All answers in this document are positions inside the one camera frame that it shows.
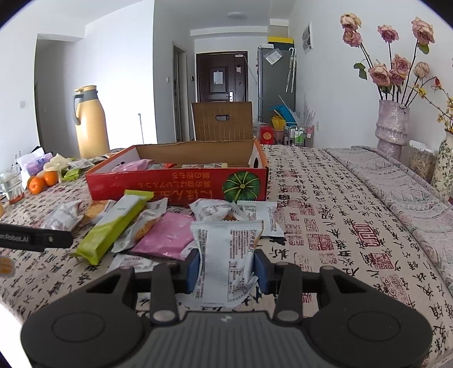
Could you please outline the calligraphy print tablecloth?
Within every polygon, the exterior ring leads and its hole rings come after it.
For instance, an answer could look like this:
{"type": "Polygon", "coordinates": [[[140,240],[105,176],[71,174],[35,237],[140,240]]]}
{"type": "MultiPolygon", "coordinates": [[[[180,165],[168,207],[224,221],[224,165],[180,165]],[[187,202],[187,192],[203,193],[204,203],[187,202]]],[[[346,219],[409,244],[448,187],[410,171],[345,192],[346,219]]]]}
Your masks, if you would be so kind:
{"type": "MultiPolygon", "coordinates": [[[[452,361],[452,295],[428,253],[369,188],[323,149],[265,146],[267,198],[282,239],[264,238],[273,261],[304,271],[332,265],[422,313],[433,328],[428,367],[452,361]]],[[[65,249],[2,249],[15,275],[1,280],[1,305],[19,320],[105,274],[65,249]]]]}

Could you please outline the orange mandarin front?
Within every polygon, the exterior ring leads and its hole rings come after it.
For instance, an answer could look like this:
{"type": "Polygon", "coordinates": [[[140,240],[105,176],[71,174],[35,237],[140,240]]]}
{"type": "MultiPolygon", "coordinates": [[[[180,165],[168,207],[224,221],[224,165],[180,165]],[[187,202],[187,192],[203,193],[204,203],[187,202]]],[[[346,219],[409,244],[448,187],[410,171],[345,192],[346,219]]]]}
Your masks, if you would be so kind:
{"type": "Polygon", "coordinates": [[[40,176],[33,176],[28,180],[27,188],[32,195],[37,195],[45,190],[45,180],[40,176]]]}

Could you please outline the clear jar with snacks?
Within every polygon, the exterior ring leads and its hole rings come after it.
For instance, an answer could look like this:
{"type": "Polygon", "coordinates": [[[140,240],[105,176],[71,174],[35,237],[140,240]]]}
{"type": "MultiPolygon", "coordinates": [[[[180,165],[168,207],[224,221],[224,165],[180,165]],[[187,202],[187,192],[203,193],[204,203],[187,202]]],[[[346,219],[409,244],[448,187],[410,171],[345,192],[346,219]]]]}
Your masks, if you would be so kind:
{"type": "Polygon", "coordinates": [[[424,143],[409,141],[409,169],[430,183],[435,171],[436,155],[424,143]]]}

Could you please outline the white snack pack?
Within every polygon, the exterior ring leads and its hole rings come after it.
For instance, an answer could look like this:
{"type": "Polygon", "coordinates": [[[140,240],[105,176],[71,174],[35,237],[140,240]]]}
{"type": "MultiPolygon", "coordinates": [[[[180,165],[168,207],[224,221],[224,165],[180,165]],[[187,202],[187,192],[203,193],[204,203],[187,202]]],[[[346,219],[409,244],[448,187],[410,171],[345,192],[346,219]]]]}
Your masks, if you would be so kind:
{"type": "Polygon", "coordinates": [[[66,202],[58,206],[41,223],[40,228],[72,232],[83,219],[79,214],[81,200],[66,202]]]}
{"type": "Polygon", "coordinates": [[[253,257],[263,230],[261,221],[193,222],[200,249],[200,275],[189,303],[197,307],[236,307],[257,283],[253,257]]]}

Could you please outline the red cardboard snack box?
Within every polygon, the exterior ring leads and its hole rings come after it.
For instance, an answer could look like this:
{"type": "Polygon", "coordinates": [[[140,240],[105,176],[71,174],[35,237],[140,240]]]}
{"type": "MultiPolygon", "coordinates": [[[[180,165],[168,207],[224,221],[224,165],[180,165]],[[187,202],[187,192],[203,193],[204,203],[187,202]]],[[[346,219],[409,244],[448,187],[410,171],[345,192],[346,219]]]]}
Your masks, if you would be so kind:
{"type": "Polygon", "coordinates": [[[118,200],[124,191],[154,193],[175,206],[199,198],[266,199],[269,165],[256,140],[136,145],[87,171],[94,200],[118,200]]]}

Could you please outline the yellow thermos jug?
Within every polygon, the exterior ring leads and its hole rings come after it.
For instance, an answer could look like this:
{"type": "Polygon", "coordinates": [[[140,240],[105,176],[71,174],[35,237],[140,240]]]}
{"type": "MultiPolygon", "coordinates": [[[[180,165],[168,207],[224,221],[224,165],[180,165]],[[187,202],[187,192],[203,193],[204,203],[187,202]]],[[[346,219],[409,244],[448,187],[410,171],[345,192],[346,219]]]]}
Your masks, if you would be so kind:
{"type": "Polygon", "coordinates": [[[78,149],[81,158],[103,156],[110,150],[103,106],[97,96],[97,86],[79,87],[73,96],[78,149]]]}

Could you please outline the orange mandarin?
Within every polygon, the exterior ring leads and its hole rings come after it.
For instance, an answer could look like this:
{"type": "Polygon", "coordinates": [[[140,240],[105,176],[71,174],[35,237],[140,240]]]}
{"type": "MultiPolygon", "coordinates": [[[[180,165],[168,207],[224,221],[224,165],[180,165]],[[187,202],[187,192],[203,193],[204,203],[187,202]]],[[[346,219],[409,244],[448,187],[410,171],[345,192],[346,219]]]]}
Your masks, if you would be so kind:
{"type": "Polygon", "coordinates": [[[37,195],[45,190],[45,180],[40,176],[33,176],[28,180],[27,188],[32,195],[37,195]]]}
{"type": "Polygon", "coordinates": [[[47,187],[52,187],[59,182],[58,173],[55,171],[46,171],[42,175],[42,178],[47,187]]]}

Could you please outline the dark brown entrance door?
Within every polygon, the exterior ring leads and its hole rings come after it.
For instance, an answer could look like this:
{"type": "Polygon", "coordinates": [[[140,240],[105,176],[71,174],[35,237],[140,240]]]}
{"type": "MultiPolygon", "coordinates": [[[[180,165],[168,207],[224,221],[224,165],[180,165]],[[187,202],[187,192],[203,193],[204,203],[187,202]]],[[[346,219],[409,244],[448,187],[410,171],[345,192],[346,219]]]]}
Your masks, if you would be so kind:
{"type": "Polygon", "coordinates": [[[197,54],[197,101],[247,102],[247,56],[246,51],[197,54]]]}

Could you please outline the grey refrigerator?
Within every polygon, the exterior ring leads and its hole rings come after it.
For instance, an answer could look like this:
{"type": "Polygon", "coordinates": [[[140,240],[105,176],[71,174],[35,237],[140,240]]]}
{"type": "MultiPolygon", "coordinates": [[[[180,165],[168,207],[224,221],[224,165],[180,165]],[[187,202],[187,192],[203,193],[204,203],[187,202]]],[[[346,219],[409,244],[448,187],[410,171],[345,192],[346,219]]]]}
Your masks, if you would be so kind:
{"type": "Polygon", "coordinates": [[[296,78],[292,76],[292,50],[258,47],[258,107],[260,123],[271,123],[275,109],[286,104],[292,111],[296,106],[296,78]]]}

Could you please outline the long green snack bar pack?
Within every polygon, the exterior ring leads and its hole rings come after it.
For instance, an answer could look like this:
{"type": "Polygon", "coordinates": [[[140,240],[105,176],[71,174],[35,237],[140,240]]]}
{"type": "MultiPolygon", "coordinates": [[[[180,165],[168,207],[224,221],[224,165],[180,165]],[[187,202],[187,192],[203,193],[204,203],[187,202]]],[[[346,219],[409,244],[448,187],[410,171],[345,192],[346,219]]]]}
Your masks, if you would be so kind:
{"type": "Polygon", "coordinates": [[[109,248],[154,196],[153,192],[126,189],[124,195],[87,233],[71,257],[98,265],[109,248]]]}

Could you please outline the grey patterned runner cloth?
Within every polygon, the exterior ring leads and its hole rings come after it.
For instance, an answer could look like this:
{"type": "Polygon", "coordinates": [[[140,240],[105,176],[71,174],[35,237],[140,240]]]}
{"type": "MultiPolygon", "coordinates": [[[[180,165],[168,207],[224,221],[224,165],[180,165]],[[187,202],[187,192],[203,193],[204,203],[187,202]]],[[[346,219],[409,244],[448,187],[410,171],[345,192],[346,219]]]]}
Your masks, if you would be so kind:
{"type": "Polygon", "coordinates": [[[452,263],[452,205],[398,160],[367,146],[330,148],[337,159],[391,209],[433,263],[452,263]]]}

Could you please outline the purple tissue pack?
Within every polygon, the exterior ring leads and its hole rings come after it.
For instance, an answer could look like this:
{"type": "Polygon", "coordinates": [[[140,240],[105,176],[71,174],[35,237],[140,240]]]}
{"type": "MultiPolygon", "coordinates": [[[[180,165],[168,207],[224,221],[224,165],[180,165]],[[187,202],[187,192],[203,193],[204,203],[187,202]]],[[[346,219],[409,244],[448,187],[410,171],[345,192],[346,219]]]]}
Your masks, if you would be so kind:
{"type": "Polygon", "coordinates": [[[46,153],[25,165],[25,169],[30,176],[36,176],[44,168],[44,164],[50,161],[53,157],[52,153],[46,153]]]}

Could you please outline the pink snack pack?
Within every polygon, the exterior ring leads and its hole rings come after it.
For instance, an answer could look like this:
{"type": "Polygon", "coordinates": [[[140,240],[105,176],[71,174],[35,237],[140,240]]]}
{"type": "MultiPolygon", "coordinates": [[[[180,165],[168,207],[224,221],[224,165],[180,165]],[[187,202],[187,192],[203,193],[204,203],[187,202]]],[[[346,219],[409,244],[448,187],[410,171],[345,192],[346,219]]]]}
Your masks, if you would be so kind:
{"type": "Polygon", "coordinates": [[[181,252],[193,241],[192,216],[165,213],[131,249],[132,254],[182,260],[181,252]]]}

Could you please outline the cracker pack with window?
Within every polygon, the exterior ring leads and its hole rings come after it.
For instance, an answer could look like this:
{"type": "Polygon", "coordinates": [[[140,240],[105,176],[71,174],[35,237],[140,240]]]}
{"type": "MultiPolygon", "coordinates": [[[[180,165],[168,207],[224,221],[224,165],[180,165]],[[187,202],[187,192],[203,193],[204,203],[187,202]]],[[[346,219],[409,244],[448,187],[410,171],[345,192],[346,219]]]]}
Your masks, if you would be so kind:
{"type": "Polygon", "coordinates": [[[114,200],[92,201],[84,213],[82,223],[96,225],[116,204],[114,200]]]}

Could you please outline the white cloth flower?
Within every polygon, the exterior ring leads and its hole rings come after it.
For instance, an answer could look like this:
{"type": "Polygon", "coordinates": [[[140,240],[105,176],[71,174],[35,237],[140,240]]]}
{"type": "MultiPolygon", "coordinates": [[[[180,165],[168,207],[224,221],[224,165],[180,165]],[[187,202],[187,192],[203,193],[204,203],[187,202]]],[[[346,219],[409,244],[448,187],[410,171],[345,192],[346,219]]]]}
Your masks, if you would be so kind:
{"type": "Polygon", "coordinates": [[[65,158],[60,154],[56,154],[47,163],[44,164],[43,171],[56,172],[60,176],[62,174],[62,170],[67,169],[71,161],[71,158],[65,158]]]}

